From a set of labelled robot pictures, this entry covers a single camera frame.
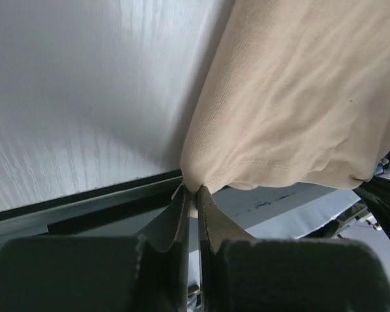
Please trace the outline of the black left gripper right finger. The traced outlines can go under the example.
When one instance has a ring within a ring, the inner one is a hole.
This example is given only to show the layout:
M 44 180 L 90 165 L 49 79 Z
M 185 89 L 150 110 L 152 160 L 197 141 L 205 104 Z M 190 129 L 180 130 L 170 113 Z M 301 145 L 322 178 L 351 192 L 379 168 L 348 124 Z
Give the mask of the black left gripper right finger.
M 257 239 L 196 195 L 204 311 L 390 311 L 390 282 L 365 244 Z

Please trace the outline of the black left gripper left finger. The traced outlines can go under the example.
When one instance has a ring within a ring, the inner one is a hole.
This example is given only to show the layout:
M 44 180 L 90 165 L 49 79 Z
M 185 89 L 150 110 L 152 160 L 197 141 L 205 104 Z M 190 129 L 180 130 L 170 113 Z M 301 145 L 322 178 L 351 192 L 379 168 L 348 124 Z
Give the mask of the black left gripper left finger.
M 131 237 L 41 236 L 0 245 L 0 311 L 185 311 L 189 201 Z

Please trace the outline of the beige t shirt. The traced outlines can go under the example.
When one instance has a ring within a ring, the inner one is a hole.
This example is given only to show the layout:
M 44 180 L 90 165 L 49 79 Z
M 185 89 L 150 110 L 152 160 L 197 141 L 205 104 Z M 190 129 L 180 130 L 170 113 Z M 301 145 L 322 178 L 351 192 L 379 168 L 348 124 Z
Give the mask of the beige t shirt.
M 354 189 L 390 151 L 390 1 L 236 1 L 181 154 L 185 186 Z

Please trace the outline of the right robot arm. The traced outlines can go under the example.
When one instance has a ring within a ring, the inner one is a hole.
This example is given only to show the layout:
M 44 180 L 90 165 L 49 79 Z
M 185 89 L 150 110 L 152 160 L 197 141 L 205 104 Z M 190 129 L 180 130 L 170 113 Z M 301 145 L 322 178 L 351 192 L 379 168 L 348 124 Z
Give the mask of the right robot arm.
M 379 164 L 383 175 L 354 189 L 390 240 L 390 152 Z

